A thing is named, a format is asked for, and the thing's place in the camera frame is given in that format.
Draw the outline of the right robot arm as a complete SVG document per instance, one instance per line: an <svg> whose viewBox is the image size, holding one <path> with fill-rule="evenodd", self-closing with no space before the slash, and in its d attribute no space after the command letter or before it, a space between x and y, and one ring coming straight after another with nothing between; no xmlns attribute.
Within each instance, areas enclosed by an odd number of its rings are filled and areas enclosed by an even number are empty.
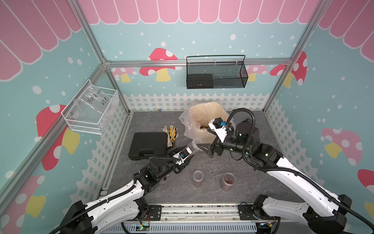
<svg viewBox="0 0 374 234"><path fill-rule="evenodd" d="M303 199L302 203L297 203L259 195L252 205L258 219L263 215L276 216L305 224L315 234L343 234L346 214L351 214L370 229L374 228L372 222L351 209L352 201L348 196L324 189L280 151L262 143L255 123L255 115L246 108L233 110L225 121L212 119L207 131L215 135L215 139L213 143L200 144L199 148L210 157L220 156L224 151L241 154L241 159L253 170L276 178Z"/></svg>

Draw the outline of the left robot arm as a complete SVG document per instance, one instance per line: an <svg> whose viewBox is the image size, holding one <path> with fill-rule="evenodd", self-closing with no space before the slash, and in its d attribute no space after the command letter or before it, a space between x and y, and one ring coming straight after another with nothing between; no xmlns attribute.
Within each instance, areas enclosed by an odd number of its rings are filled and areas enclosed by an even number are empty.
<svg viewBox="0 0 374 234"><path fill-rule="evenodd" d="M52 233L100 234L121 222L142 220L149 209L144 196L171 172L181 172L197 152L199 148L188 145L172 156L149 157L148 164L122 188L86 204L74 203Z"/></svg>

